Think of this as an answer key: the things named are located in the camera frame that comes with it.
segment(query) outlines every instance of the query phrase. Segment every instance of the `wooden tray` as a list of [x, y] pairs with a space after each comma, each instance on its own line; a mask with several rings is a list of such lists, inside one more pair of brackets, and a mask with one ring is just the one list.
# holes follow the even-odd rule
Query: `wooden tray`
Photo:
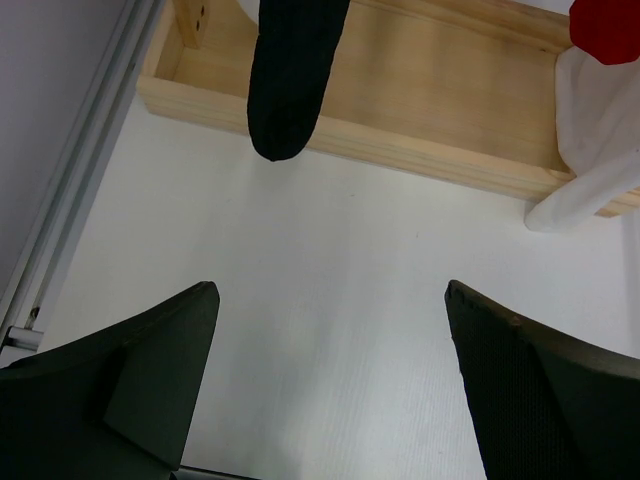
[[[352, 0], [309, 147], [539, 202], [572, 178], [554, 65], [568, 17], [508, 0]], [[247, 134], [257, 27], [168, 0], [138, 80], [150, 112]], [[640, 206], [640, 189], [599, 212]]]

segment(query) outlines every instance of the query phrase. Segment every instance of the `black sock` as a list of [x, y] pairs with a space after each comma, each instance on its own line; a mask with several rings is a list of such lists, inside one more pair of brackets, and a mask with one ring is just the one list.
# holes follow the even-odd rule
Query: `black sock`
[[305, 147], [320, 115], [349, 0], [261, 0], [247, 116], [271, 160]]

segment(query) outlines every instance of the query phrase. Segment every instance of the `white fabric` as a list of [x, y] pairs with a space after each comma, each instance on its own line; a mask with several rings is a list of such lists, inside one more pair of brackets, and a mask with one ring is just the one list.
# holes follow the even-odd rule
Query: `white fabric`
[[578, 178], [537, 205], [531, 230], [559, 231], [640, 186], [640, 61], [604, 66], [578, 48], [556, 64], [558, 149]]

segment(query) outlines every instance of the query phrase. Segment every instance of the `white floor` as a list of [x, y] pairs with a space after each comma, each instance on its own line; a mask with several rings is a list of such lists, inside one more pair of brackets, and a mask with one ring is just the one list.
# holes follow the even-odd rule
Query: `white floor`
[[481, 479], [450, 279], [640, 353], [635, 219], [545, 235], [526, 230], [525, 208], [313, 152], [270, 164], [247, 138], [136, 99], [42, 349], [213, 280], [222, 304], [185, 464], [265, 480]]

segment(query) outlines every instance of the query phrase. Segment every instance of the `red fabric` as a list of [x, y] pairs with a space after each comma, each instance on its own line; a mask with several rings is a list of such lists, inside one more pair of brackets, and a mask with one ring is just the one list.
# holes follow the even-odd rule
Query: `red fabric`
[[640, 0], [576, 0], [571, 41], [605, 65], [640, 58]]

